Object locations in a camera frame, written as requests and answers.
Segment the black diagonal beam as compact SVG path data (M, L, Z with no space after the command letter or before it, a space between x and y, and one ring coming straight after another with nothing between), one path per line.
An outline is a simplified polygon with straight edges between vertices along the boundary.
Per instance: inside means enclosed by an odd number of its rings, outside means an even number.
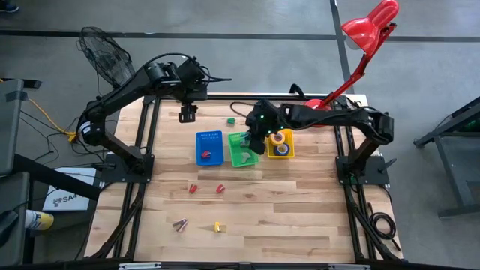
M15 154L13 159L14 173L28 173L30 178L46 185L51 185L63 191L68 191L81 197L97 201L101 189L86 184L79 179L61 172L57 172L47 166L41 165L22 155Z

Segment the yellow white spray can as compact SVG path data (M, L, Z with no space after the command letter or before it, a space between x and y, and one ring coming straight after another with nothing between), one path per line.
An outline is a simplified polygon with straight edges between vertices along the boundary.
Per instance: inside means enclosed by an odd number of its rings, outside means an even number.
M25 228L27 230L48 230L54 223L54 217L42 211L25 211Z

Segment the white printed box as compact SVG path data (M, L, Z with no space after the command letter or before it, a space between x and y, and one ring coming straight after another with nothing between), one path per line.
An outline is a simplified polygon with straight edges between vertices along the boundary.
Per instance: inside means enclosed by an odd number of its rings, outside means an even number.
M56 171L72 176L89 185L94 184L97 174L96 169L93 168L61 167ZM88 206L88 198L49 186L42 210L44 212L78 212L86 211Z

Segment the person's shoe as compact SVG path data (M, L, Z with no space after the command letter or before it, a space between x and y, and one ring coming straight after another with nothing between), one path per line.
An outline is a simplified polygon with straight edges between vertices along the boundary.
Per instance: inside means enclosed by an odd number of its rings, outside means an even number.
M0 0L0 13L5 12L8 14L13 14L16 13L19 9L19 6L11 4L7 0Z

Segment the black aluminium table frame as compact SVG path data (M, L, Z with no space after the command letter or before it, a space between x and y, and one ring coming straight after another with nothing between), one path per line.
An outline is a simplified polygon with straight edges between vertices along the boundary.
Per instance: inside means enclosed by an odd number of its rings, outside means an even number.
M179 105L148 111L155 129L154 169L143 187L139 219L128 224L115 255L137 261L351 263L380 252L347 211L335 160L364 139L360 130L322 127L293 134L295 157L261 156L254 166L197 166L196 133L246 131L257 94L216 93L199 102L196 121L181 124ZM228 124L235 118L235 124ZM191 185L197 185L190 194ZM216 193L224 185L223 193ZM182 232L173 224L187 218ZM214 231L215 222L221 232Z

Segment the black metal cart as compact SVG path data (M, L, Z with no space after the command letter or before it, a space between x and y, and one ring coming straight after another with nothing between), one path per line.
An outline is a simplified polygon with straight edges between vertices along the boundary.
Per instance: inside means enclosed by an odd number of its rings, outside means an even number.
M447 115L432 131L413 142L422 149L433 143L439 153L457 205L438 213L439 218L480 213L480 96Z

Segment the red desk lamp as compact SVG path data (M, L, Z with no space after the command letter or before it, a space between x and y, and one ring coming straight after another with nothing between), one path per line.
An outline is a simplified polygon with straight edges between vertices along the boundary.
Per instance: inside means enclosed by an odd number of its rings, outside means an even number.
M349 79L324 100L310 99L305 105L314 110L331 109L331 103L365 75L365 69L377 51L395 30L392 20L398 15L400 6L396 0L382 0L367 16L345 22L341 29L351 41L364 52L358 67Z

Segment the black floor fan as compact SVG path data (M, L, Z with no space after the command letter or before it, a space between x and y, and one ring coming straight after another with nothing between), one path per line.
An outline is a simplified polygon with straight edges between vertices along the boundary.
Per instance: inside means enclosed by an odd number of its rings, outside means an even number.
M130 53L102 29L95 26L83 27L79 33L78 44L97 74L114 89L134 75Z

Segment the blue plastic basket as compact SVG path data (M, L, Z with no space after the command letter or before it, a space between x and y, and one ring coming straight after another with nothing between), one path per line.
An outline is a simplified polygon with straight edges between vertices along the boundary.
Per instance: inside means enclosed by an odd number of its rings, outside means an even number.
M210 158L203 159L201 154L210 151ZM220 130L196 133L196 165L215 167L224 164L224 142Z

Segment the black frame clamp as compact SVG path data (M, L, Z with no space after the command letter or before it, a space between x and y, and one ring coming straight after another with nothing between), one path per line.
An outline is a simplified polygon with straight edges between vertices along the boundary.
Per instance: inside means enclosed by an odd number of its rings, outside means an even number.
M289 93L295 95L298 99L305 100L306 96L299 85L293 83L289 88Z

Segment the yellow plastic basket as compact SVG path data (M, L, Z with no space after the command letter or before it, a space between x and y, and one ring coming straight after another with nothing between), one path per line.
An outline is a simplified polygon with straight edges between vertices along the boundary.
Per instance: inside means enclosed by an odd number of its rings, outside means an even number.
M290 129L283 129L280 130L286 135L286 141L285 143L289 145L290 147L290 152L288 156L275 156L274 154L274 145L272 145L269 141L269 135L268 139L266 140L266 145L267 145L267 155L269 158L273 159L287 159L287 158L294 158L295 157L295 146L294 146L294 138L293 138L293 131Z

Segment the green plastic basket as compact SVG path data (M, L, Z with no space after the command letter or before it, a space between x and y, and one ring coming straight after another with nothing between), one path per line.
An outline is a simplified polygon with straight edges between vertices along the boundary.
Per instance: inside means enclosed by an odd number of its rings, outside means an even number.
M254 166L260 162L259 156L249 147L246 148L240 146L240 135L242 133L231 133L228 136L229 152L231 156L232 166L235 168ZM242 152L248 152L251 155L250 159L245 164L242 164Z

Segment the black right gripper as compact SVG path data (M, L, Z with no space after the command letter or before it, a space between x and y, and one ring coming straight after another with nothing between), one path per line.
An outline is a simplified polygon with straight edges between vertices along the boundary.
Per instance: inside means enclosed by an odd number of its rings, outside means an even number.
M276 106L254 106L248 113L245 124L249 127L249 148L254 153L263 155L266 138L281 129L279 109Z

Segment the large black case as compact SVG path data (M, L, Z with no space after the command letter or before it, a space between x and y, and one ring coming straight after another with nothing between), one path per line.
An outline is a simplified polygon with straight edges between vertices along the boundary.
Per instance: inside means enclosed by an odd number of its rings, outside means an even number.
M14 168L20 110L28 100L24 89L39 89L41 84L36 79L2 78L0 82L0 177Z

